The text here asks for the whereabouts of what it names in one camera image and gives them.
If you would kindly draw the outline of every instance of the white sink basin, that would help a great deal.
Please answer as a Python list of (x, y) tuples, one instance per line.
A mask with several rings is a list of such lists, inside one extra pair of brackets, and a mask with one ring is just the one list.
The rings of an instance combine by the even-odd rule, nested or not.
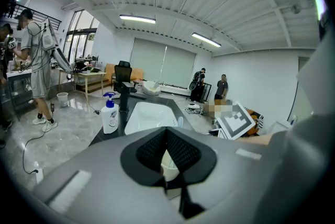
[(161, 104), (138, 102), (130, 115), (125, 134), (162, 126), (178, 126), (172, 109)]

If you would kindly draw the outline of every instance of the black chair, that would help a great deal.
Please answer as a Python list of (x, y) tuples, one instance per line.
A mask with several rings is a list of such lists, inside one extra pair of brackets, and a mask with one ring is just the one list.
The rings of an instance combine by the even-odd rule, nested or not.
[[(130, 83), (132, 68), (130, 67), (129, 62), (120, 61), (118, 65), (115, 65), (114, 69), (115, 69), (114, 91), (121, 93), (122, 82)], [(131, 92), (136, 93), (137, 90), (133, 88)]]

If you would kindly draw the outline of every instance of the railing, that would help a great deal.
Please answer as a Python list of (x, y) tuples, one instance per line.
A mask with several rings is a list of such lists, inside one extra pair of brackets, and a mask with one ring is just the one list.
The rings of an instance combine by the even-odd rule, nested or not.
[[(15, 4), (9, 2), (7, 7), (7, 12), (3, 13), (3, 17), (8, 17), (8, 18), (15, 18), (16, 16), (19, 16), (24, 9), (30, 9), (29, 7), (25, 7), (23, 5)], [(46, 20), (47, 18), (50, 19), (51, 25), (54, 28), (54, 30), (58, 30), (59, 25), (62, 21), (55, 19), (53, 17), (50, 17), (46, 14), (43, 14), (41, 12), (38, 12), (36, 10), (30, 9), (32, 12), (32, 19), (36, 22), (42, 22)]]

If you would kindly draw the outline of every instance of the white bottle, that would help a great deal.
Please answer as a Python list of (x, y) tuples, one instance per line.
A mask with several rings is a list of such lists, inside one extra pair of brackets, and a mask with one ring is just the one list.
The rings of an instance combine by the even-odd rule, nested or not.
[(105, 134), (113, 133), (118, 127), (119, 105), (114, 104), (114, 101), (111, 99), (111, 97), (114, 95), (114, 93), (104, 94), (104, 96), (109, 96), (109, 100), (107, 100), (106, 106), (101, 109)]

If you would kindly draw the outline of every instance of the black faucet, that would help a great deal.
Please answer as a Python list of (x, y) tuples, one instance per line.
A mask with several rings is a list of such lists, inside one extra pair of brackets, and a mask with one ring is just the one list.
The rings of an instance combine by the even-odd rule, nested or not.
[(128, 112), (128, 97), (130, 90), (134, 88), (134, 85), (127, 82), (122, 82), (121, 88), (121, 96), (120, 96), (120, 112), (127, 113)]

